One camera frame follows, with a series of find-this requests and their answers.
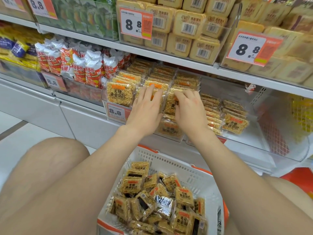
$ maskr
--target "thigh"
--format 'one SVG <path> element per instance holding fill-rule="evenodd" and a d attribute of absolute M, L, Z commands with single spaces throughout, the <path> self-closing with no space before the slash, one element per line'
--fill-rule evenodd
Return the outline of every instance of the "thigh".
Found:
<path fill-rule="evenodd" d="M 264 175 L 263 179 L 313 219 L 313 200 L 300 187 L 287 180 L 269 175 Z M 231 217 L 227 222 L 224 234 L 240 235 Z"/>
<path fill-rule="evenodd" d="M 70 138 L 48 138 L 31 147 L 2 188 L 0 223 L 88 156 L 88 149 Z"/>

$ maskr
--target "white plastic basket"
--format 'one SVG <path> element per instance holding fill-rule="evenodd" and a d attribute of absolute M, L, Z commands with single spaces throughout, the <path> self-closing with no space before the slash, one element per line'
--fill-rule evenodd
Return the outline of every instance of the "white plastic basket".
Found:
<path fill-rule="evenodd" d="M 130 230 L 125 225 L 121 224 L 115 215 L 107 212 L 107 206 L 110 202 L 110 198 L 125 176 L 127 169 L 131 167 L 131 162 L 134 161 L 150 162 L 151 174 L 158 171 L 162 171 L 166 174 L 176 173 L 183 186 L 192 190 L 195 196 L 205 199 L 205 217 L 209 222 L 208 235 L 217 235 L 219 234 L 218 230 L 221 231 L 221 234 L 224 233 L 225 221 L 229 214 L 211 172 L 196 168 L 193 165 L 142 145 L 136 147 L 119 172 L 110 195 L 98 216 L 98 225 L 113 234 L 129 234 Z"/>

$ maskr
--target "white tile floor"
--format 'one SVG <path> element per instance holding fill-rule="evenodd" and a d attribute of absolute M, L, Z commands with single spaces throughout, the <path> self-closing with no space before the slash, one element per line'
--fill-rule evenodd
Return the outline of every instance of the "white tile floor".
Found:
<path fill-rule="evenodd" d="M 0 134 L 19 122 L 20 119 L 0 111 Z M 60 135 L 28 123 L 0 141 L 0 191 L 10 172 L 26 151 L 36 143 L 52 137 L 60 137 Z M 88 146 L 87 148 L 90 153 L 96 150 Z"/>

